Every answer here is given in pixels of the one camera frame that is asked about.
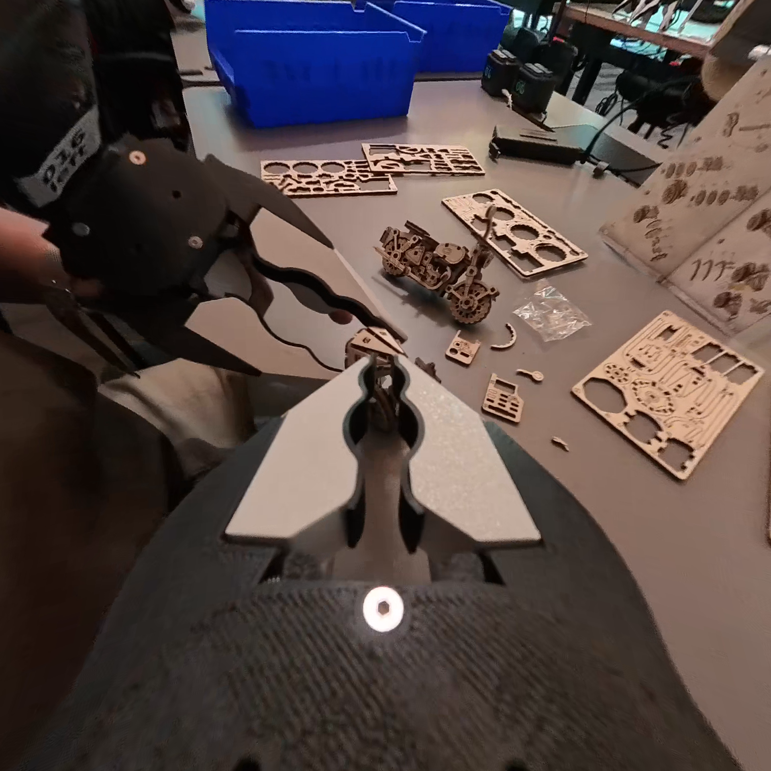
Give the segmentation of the wooden sheet with round holes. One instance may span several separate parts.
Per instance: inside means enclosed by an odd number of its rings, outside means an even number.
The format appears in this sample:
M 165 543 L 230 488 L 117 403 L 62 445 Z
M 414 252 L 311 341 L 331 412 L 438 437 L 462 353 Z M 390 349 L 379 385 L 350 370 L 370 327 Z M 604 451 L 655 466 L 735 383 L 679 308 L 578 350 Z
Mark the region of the wooden sheet with round holes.
M 397 194 L 388 173 L 372 172 L 364 159 L 265 160 L 261 179 L 287 198 L 356 197 Z

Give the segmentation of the person's brown clothing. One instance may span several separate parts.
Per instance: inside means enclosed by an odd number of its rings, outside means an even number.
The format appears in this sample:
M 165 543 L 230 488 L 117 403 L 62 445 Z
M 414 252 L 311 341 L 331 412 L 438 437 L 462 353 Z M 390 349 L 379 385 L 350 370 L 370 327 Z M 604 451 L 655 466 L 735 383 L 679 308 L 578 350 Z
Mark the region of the person's brown clothing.
M 2 332 L 1 762 L 72 687 L 141 550 L 254 433 L 243 375 L 176 360 L 98 384 Z

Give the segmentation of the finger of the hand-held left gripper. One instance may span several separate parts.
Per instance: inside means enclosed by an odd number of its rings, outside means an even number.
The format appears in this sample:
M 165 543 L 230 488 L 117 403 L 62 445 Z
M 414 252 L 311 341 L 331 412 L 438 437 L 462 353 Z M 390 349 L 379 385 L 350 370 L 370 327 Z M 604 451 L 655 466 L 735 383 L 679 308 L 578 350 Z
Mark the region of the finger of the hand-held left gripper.
M 277 337 L 237 297 L 190 302 L 177 330 L 177 357 L 244 374 L 333 379 L 342 369 L 322 363 L 306 346 Z
M 369 285 L 294 200 L 256 176 L 207 154 L 202 161 L 228 207 L 229 248 L 244 248 L 266 278 L 291 289 L 307 308 L 347 312 L 385 328 L 399 342 L 408 334 Z

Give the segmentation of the small wooden model part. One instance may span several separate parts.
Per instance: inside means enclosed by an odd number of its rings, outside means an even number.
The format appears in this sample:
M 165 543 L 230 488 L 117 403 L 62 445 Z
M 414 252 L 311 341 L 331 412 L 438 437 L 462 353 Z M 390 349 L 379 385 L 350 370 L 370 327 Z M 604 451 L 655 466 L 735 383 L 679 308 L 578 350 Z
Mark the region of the small wooden model part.
M 345 368 L 360 359 L 375 357 L 375 384 L 369 399 L 369 418 L 380 432 L 396 428 L 398 405 L 392 381 L 392 366 L 404 350 L 388 330 L 381 327 L 360 329 L 345 345 Z

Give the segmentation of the small slotted wooden sheet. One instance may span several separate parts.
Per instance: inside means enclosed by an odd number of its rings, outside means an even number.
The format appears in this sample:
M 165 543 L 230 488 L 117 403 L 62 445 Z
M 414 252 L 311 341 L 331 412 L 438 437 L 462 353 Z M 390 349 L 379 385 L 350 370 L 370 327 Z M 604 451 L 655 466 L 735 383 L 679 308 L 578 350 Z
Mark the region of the small slotted wooden sheet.
M 493 373 L 487 385 L 481 410 L 497 419 L 519 424 L 524 412 L 524 400 L 519 393 L 518 385 Z

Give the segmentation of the person's left hand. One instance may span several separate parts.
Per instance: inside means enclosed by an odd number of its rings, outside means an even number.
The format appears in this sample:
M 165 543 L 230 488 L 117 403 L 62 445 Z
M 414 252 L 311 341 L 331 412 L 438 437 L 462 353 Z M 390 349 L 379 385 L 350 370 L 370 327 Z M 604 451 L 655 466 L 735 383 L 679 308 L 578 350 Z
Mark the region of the person's left hand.
M 1 303 L 41 303 L 53 288 L 77 298 L 95 298 L 102 292 L 98 281 L 65 271 L 58 248 L 43 236 L 46 228 L 40 220 L 1 208 Z

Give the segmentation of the clear plastic bag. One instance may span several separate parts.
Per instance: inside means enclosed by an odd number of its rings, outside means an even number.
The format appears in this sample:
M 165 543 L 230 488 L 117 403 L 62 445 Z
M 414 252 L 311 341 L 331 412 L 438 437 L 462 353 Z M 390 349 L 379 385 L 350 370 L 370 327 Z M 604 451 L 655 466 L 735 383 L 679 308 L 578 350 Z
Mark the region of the clear plastic bag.
M 592 326 L 590 318 L 544 278 L 515 301 L 513 315 L 545 343 L 563 341 Z

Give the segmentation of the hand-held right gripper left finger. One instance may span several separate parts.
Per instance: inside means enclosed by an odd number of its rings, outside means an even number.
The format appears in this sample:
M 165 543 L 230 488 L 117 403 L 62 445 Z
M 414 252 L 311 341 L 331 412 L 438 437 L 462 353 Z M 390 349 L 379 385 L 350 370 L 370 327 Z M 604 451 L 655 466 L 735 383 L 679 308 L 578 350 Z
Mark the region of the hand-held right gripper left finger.
M 224 534 L 327 558 L 365 525 L 362 439 L 369 428 L 369 358 L 290 409 Z

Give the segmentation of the blue plastic bin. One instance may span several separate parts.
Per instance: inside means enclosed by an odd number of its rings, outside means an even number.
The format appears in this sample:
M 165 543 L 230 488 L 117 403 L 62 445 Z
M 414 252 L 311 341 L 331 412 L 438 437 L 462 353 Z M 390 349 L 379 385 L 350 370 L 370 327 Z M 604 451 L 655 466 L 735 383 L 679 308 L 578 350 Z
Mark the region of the blue plastic bin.
M 480 73 L 497 49 L 511 9 L 495 1 L 375 1 L 424 30 L 419 74 Z
M 210 61 L 255 128 L 400 118 L 426 31 L 379 5 L 206 1 Z

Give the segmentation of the narrow wooden cut-out sheet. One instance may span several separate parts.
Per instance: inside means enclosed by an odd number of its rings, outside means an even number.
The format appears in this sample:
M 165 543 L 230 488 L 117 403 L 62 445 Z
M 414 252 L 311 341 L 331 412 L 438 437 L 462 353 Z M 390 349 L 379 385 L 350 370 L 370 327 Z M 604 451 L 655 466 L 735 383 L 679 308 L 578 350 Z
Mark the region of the narrow wooden cut-out sheet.
M 397 177 L 482 177 L 485 169 L 464 146 L 409 143 L 362 143 L 372 173 Z

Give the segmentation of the wooden motorcycle model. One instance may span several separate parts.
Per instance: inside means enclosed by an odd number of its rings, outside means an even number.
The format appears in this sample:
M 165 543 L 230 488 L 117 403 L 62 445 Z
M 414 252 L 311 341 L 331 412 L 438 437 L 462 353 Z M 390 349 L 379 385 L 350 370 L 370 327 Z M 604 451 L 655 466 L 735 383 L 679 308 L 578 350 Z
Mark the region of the wooden motorcycle model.
M 485 231 L 477 235 L 474 249 L 449 242 L 438 242 L 427 231 L 410 221 L 404 229 L 387 227 L 375 250 L 383 270 L 393 277 L 408 277 L 449 303 L 449 310 L 460 324 L 477 324 L 490 314 L 499 291 L 485 284 L 482 273 L 493 260 L 490 235 L 495 205 L 483 217 Z

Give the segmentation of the wooden sheet with large holes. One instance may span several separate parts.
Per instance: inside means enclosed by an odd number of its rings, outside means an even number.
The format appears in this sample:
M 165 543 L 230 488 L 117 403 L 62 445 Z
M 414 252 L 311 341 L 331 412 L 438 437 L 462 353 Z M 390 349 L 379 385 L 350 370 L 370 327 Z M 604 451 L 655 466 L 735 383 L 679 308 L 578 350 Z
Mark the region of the wooden sheet with large holes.
M 579 265 L 586 251 L 502 190 L 445 198 L 442 205 L 523 279 Z

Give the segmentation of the black battery pack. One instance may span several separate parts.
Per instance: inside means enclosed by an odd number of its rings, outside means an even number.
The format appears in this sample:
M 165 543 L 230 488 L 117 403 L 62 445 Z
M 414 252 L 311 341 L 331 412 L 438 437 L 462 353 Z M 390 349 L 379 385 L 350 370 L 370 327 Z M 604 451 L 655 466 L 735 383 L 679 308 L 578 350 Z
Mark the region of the black battery pack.
M 522 62 L 511 52 L 497 48 L 487 55 L 480 86 L 489 96 L 501 98 L 510 92 Z
M 512 105 L 523 114 L 541 115 L 554 93 L 554 72 L 541 63 L 524 63 L 514 81 Z

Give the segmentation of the open instruction booklet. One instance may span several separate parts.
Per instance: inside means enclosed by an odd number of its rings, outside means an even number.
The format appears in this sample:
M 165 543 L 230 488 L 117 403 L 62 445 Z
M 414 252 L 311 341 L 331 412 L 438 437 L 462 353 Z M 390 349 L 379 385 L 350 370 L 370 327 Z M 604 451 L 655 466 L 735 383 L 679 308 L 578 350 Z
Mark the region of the open instruction booklet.
M 600 228 L 602 240 L 728 335 L 770 313 L 770 58 Z

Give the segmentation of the background wooden table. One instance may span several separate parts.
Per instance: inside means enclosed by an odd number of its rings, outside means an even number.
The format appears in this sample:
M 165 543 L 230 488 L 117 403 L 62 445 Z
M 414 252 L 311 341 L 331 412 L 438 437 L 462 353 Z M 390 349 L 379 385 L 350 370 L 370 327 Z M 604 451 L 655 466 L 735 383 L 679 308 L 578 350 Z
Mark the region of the background wooden table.
M 650 79 L 684 57 L 702 61 L 736 2 L 566 2 L 558 32 L 577 49 L 560 92 L 584 105 L 605 64 Z

